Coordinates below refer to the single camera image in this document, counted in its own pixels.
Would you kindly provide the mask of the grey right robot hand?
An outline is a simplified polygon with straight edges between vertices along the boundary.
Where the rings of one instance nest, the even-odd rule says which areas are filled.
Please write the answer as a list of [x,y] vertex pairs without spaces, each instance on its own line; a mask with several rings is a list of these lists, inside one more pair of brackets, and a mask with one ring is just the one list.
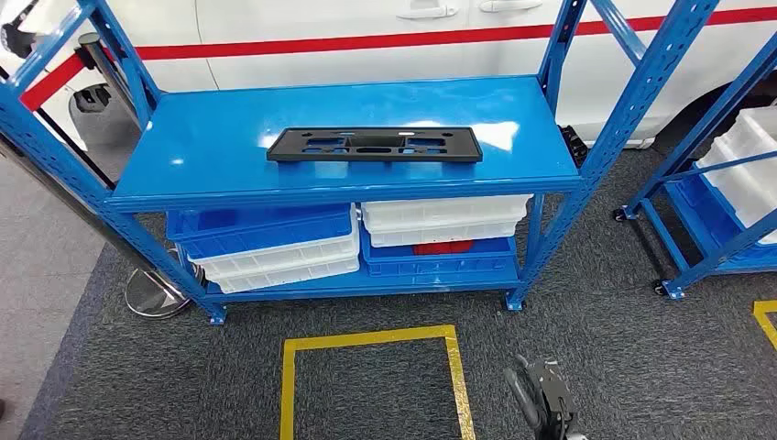
[[535,439],[586,440],[578,430],[579,412],[556,360],[529,362],[518,355],[516,369],[503,376]]

